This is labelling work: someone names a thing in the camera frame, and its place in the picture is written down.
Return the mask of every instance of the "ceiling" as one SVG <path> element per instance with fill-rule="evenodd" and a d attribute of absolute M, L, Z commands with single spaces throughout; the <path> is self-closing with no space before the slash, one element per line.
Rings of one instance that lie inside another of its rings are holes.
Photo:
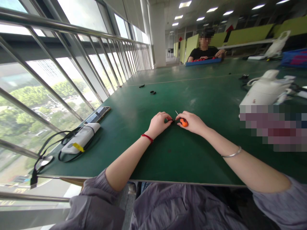
<path fill-rule="evenodd" d="M 276 5 L 276 3 L 281 0 L 192 0 L 189 7 L 179 9 L 180 3 L 187 1 L 189 0 L 148 0 L 150 5 L 159 3 L 164 4 L 166 31 L 198 23 L 205 23 L 206 21 L 221 20 L 223 17 L 229 17 L 231 15 L 274 12 L 274 10 L 280 8 L 290 10 L 295 3 L 299 2 L 299 0 L 290 0 L 286 3 Z M 261 4 L 265 4 L 265 6 L 257 10 L 252 10 L 253 7 Z M 207 13 L 207 10 L 214 7 L 218 7 L 218 9 Z M 234 11 L 232 14 L 223 16 L 225 12 L 232 10 Z M 183 18 L 175 20 L 175 17 L 180 15 L 183 15 Z M 200 17 L 205 17 L 205 19 L 196 21 Z M 172 26 L 175 22 L 178 22 L 179 25 Z"/>

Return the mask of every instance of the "black hair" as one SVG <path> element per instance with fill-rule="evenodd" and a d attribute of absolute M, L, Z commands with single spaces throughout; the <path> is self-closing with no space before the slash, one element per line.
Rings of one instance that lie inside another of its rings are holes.
<path fill-rule="evenodd" d="M 202 38 L 212 38 L 214 36 L 214 29 L 213 28 L 206 28 L 201 32 Z"/>

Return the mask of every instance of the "silver bangle bracelet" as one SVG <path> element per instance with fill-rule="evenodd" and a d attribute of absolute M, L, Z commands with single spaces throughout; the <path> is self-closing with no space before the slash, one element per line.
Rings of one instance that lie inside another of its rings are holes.
<path fill-rule="evenodd" d="M 239 146 L 239 150 L 238 150 L 236 153 L 234 153 L 234 154 L 232 154 L 232 155 L 229 155 L 229 156 L 222 156 L 222 157 L 224 157 L 224 158 L 233 157 L 233 156 L 239 154 L 241 151 L 242 151 L 242 147 Z"/>

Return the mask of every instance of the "yellow tape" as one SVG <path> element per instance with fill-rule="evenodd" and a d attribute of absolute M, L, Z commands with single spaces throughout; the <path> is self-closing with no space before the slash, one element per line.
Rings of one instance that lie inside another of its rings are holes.
<path fill-rule="evenodd" d="M 84 152 L 84 149 L 77 143 L 73 143 L 73 146 L 81 152 Z"/>

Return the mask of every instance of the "blue tray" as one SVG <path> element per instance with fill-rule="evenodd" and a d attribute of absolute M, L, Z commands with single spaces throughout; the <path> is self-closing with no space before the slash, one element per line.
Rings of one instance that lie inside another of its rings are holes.
<path fill-rule="evenodd" d="M 307 49 L 283 52 L 282 55 L 281 65 L 307 68 Z"/>
<path fill-rule="evenodd" d="M 209 59 L 209 60 L 203 60 L 203 61 L 198 61 L 198 62 L 186 62 L 185 66 L 212 64 L 212 63 L 219 63 L 221 61 L 222 61 L 221 58 L 216 58 L 216 59 Z"/>

